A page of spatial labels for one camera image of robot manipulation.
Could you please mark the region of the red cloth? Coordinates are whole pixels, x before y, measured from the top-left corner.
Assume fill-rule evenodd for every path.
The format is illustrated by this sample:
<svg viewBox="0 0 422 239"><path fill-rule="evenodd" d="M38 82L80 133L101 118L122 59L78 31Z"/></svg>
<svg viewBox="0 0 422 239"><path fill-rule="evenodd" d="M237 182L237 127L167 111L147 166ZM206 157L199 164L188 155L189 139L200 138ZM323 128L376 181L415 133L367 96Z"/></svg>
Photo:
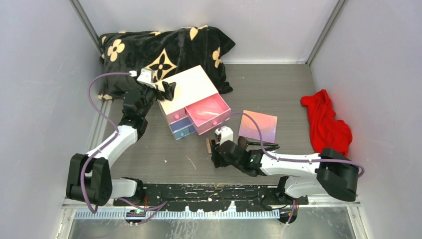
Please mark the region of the red cloth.
<svg viewBox="0 0 422 239"><path fill-rule="evenodd" d="M331 148L347 157L353 136L349 125L336 119L333 102L325 89L311 96L303 96L301 105L306 108L310 142L315 152L321 153L325 148Z"/></svg>

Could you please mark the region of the white drawer organizer box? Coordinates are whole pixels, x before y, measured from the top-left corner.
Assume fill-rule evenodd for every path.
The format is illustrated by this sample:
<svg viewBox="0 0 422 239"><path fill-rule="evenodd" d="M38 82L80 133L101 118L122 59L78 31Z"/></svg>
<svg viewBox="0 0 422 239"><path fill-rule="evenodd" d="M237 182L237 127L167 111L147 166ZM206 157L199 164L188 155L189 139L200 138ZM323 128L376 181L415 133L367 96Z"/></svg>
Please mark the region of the white drawer organizer box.
<svg viewBox="0 0 422 239"><path fill-rule="evenodd" d="M166 115L181 108L185 108L195 102L205 99L209 96L217 94L218 91L210 78L201 66L196 66L185 70L181 73L175 74L171 77L158 81L156 84L159 90L163 90L162 82L168 83L176 82L174 98L172 101L159 100L158 104L161 112L166 118ZM195 133L193 124L189 126L190 134Z"/></svg>

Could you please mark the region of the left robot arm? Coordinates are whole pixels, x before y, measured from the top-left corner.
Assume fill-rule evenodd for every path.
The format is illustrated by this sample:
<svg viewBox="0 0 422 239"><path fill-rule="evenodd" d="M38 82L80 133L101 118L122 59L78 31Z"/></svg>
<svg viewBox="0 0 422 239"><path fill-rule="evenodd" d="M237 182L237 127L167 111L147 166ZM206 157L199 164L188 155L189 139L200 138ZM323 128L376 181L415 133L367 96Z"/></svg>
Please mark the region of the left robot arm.
<svg viewBox="0 0 422 239"><path fill-rule="evenodd" d="M95 149L76 153L70 160L66 197L103 206L108 200L122 200L124 205L144 203L146 192L139 179L123 177L113 180L110 169L129 146L145 133L146 115L156 100L173 100L176 83L161 82L163 89L146 86L142 91L129 91L122 105L122 118L115 132Z"/></svg>

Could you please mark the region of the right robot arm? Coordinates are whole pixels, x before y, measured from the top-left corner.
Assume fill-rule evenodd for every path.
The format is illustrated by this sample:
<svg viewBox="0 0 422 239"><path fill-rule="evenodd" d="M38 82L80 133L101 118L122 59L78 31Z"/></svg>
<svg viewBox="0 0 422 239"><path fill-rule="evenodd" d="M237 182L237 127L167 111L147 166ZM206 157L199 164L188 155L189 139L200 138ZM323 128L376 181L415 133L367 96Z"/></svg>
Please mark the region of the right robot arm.
<svg viewBox="0 0 422 239"><path fill-rule="evenodd" d="M277 200L284 205L300 197L328 194L354 202L362 168L341 153L324 148L308 155L246 150L233 141L211 146L215 168L229 165L251 177L279 175Z"/></svg>

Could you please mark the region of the pink drawer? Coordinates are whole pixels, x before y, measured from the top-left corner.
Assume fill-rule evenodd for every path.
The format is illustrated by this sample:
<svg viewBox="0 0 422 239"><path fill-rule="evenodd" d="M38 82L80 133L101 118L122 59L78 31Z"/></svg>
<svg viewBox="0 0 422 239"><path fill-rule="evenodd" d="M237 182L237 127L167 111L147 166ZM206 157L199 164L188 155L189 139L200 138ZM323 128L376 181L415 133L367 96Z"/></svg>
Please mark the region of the pink drawer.
<svg viewBox="0 0 422 239"><path fill-rule="evenodd" d="M221 124L231 112L218 93L185 107L185 110L199 135Z"/></svg>
<svg viewBox="0 0 422 239"><path fill-rule="evenodd" d="M181 109L176 110L172 113L169 113L168 115L166 115L166 117L167 117L167 122L169 124L172 124L174 122L177 122L179 120L186 118L187 117L186 110L185 110L185 108L181 108Z"/></svg>

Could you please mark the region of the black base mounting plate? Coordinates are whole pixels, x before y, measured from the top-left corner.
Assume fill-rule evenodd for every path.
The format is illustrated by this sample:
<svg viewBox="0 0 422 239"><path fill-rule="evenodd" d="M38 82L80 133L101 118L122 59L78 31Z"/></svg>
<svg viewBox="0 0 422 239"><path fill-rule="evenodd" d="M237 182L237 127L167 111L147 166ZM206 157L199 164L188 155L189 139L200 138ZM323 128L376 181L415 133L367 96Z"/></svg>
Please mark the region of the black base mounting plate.
<svg viewBox="0 0 422 239"><path fill-rule="evenodd" d="M293 200L276 185L150 183L131 202L149 207L165 203L164 209L170 212L224 212L230 205L237 212L265 212L288 208Z"/></svg>

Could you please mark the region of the large powder brush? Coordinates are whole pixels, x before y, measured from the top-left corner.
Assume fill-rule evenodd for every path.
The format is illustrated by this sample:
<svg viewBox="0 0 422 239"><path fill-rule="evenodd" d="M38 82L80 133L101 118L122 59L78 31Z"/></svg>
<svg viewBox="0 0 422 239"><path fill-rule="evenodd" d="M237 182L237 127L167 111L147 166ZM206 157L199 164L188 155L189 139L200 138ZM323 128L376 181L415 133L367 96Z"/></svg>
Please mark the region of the large powder brush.
<svg viewBox="0 0 422 239"><path fill-rule="evenodd" d="M267 146L267 147L278 147L279 145L276 143L270 143L270 142L254 142L254 141L249 141L248 139L240 136L237 140L237 145L246 149L248 146Z"/></svg>

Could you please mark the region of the holographic pink palette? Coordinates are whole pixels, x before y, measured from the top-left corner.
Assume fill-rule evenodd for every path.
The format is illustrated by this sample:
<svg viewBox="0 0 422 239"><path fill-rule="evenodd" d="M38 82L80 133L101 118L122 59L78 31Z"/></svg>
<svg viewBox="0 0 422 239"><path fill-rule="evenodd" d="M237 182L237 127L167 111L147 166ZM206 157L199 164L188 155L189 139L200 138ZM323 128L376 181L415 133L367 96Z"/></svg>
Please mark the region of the holographic pink palette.
<svg viewBox="0 0 422 239"><path fill-rule="evenodd" d="M275 143L278 119L276 116L247 110L244 110L243 113L249 115L255 120L260 129L262 140L264 142ZM257 127L255 126L253 121L245 115L243 115L241 118L238 135L250 139L259 140L259 132Z"/></svg>

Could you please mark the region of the translucent plastic jar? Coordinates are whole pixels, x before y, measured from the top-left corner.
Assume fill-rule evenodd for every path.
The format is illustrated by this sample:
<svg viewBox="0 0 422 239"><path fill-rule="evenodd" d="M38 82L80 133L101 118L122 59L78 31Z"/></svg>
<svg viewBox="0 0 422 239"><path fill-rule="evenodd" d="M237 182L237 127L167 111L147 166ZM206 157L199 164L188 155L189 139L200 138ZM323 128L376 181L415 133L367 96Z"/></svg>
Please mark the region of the translucent plastic jar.
<svg viewBox="0 0 422 239"><path fill-rule="evenodd" d="M193 110L193 118L198 120L211 120L220 114L220 110L216 108L197 107Z"/></svg>

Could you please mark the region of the black floral plush blanket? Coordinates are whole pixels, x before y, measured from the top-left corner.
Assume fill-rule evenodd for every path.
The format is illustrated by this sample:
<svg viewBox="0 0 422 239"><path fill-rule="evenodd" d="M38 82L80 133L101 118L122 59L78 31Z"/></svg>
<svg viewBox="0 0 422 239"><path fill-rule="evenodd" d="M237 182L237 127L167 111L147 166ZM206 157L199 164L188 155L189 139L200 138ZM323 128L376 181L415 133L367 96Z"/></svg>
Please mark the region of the black floral plush blanket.
<svg viewBox="0 0 422 239"><path fill-rule="evenodd" d="M221 57L235 42L216 27L105 33L98 41L105 72L118 73L104 78L99 99L122 99L125 92L140 90L135 79L122 73L142 68L152 70L154 79L160 81L200 65L220 94L233 91Z"/></svg>

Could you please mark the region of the blue bottom left drawer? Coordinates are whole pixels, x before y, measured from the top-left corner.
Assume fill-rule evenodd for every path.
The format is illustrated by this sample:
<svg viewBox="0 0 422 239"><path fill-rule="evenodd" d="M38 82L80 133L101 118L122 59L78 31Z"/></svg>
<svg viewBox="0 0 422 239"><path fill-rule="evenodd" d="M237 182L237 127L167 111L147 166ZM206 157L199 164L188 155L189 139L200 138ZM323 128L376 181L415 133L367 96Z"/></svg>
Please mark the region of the blue bottom left drawer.
<svg viewBox="0 0 422 239"><path fill-rule="evenodd" d="M175 140L179 140L179 139L181 139L181 138L183 138L183 137L185 137L189 134L190 134L190 129L189 129L188 126L173 132L173 136L174 136Z"/></svg>

